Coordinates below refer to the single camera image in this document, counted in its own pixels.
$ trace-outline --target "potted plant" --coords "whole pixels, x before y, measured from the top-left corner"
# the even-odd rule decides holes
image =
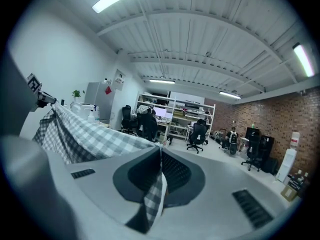
[[[79,98],[81,97],[80,91],[79,90],[74,90],[72,92],[72,96],[74,97],[74,102],[78,103],[79,102]]]

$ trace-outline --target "ceiling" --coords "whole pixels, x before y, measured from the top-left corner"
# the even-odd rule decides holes
[[[121,0],[97,14],[99,0],[59,0],[115,52],[124,49],[147,87],[243,98],[307,79],[292,46],[315,46],[286,0]]]

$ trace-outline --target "floor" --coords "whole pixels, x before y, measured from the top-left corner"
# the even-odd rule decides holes
[[[195,156],[201,156],[204,158],[229,163],[235,167],[238,167],[257,181],[259,181],[261,184],[267,186],[271,191],[276,193],[286,207],[290,205],[290,203],[281,195],[281,191],[284,189],[285,185],[282,182],[276,180],[275,176],[270,173],[265,173],[262,170],[257,171],[258,169],[254,166],[251,167],[251,171],[248,171],[248,164],[241,165],[241,162],[246,160],[247,156],[245,154],[237,153],[236,155],[229,155],[227,153],[224,153],[224,151],[219,147],[221,147],[221,145],[219,145],[213,139],[209,138],[208,145],[203,145],[203,151],[199,150],[199,154],[197,154],[197,151],[193,148],[187,150],[187,142],[184,142],[183,140],[178,138],[174,138],[172,140],[172,144],[168,147],[168,149],[184,151],[190,154],[194,154]]]

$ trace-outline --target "backpack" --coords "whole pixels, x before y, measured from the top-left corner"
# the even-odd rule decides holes
[[[238,141],[237,132],[231,131],[231,135],[229,137],[229,142],[230,143],[237,143],[237,141]]]

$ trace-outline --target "refrigerator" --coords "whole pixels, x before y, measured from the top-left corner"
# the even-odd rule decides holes
[[[111,89],[110,84],[102,82],[90,82],[86,89],[84,102],[99,107],[100,122],[110,124],[111,109],[115,98],[115,90],[106,93],[107,88]]]

